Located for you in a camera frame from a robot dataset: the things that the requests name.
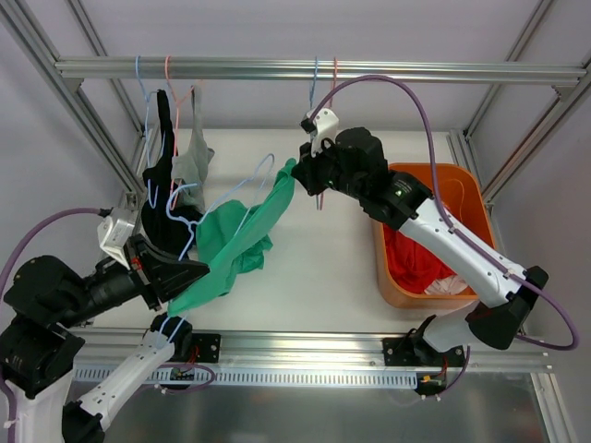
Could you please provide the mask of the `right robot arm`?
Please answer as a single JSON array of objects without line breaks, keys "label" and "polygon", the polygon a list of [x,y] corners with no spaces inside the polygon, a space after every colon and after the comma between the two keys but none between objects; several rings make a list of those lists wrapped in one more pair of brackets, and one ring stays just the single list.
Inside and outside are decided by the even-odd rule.
[{"label": "right robot arm", "polygon": [[315,152],[307,142],[299,149],[293,177],[316,196],[332,189],[354,198],[370,219],[425,247],[459,275],[476,293],[477,302],[444,316],[428,317],[410,336],[414,358],[435,365],[457,346],[482,343],[504,351],[546,284],[540,267],[511,265],[500,270],[485,259],[495,253],[488,244],[440,209],[433,192],[413,175],[393,170],[381,141],[364,127],[347,129],[335,140],[324,139]]}]

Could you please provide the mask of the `red tank top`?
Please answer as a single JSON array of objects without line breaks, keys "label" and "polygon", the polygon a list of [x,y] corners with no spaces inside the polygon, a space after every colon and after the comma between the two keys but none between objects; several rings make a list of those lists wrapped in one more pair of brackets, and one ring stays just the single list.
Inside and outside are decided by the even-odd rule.
[{"label": "red tank top", "polygon": [[383,228],[388,270],[393,280],[409,293],[423,293],[435,281],[455,274],[416,241],[389,226]]}]

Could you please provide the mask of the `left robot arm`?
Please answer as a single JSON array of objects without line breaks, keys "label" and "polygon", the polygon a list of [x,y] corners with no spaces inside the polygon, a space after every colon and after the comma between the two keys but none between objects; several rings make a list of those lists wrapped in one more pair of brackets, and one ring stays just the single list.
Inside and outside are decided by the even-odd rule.
[{"label": "left robot arm", "polygon": [[104,381],[67,400],[74,360],[85,344],[71,328],[137,297],[158,310],[210,271],[205,263],[157,249],[140,234],[127,240],[124,256],[123,262],[99,262],[85,278],[54,256],[33,258],[18,270],[5,295],[16,315],[1,334],[9,441],[102,442],[148,376],[191,353],[191,325],[160,314]]}]

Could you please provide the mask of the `green tank top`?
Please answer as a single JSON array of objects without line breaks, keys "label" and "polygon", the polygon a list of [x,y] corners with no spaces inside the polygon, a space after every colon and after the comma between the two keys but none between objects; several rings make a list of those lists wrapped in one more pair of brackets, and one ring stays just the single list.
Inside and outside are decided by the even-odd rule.
[{"label": "green tank top", "polygon": [[170,301],[170,316],[198,308],[229,294],[238,275],[264,267],[264,253],[272,249],[270,231],[288,209],[295,192],[291,171],[296,160],[286,161],[267,197],[246,207],[229,194],[218,198],[200,221],[189,221],[196,234],[191,237],[199,260],[210,272]]}]

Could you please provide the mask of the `blue hanger of green top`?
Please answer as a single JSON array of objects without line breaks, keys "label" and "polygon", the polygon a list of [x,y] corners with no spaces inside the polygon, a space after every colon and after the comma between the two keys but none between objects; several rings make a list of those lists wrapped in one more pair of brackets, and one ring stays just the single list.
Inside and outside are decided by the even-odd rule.
[{"label": "blue hanger of green top", "polygon": [[288,209],[295,191],[291,176],[296,161],[290,159],[280,169],[270,192],[260,201],[254,198],[247,206],[232,195],[251,177],[215,200],[204,212],[193,206],[172,210],[172,200],[184,190],[202,188],[196,180],[177,187],[172,195],[148,207],[142,218],[145,232],[160,249],[167,249],[177,262],[188,258],[191,249],[209,271],[191,283],[168,303],[169,317],[182,316],[214,299],[229,294],[236,277],[263,269],[265,253],[272,249],[270,231]]}]

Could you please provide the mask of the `grey tank top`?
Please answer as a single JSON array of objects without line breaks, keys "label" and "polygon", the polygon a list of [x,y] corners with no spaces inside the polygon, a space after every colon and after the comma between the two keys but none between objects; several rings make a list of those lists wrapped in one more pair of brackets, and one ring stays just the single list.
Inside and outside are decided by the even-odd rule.
[{"label": "grey tank top", "polygon": [[190,94],[192,132],[187,150],[172,159],[171,178],[181,185],[191,185],[178,193],[181,206],[194,207],[203,214],[206,210],[203,186],[209,173],[209,164],[215,155],[203,134],[202,89],[194,84]]}]

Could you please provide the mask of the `blue hanger of red top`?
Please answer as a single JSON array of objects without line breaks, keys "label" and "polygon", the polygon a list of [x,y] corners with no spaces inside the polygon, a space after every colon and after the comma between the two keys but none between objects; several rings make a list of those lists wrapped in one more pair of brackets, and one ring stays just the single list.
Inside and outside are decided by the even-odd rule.
[{"label": "blue hanger of red top", "polygon": [[320,60],[317,56],[314,58],[314,66],[312,70],[312,78],[308,89],[308,109],[312,111],[314,109],[315,91],[318,81]]}]

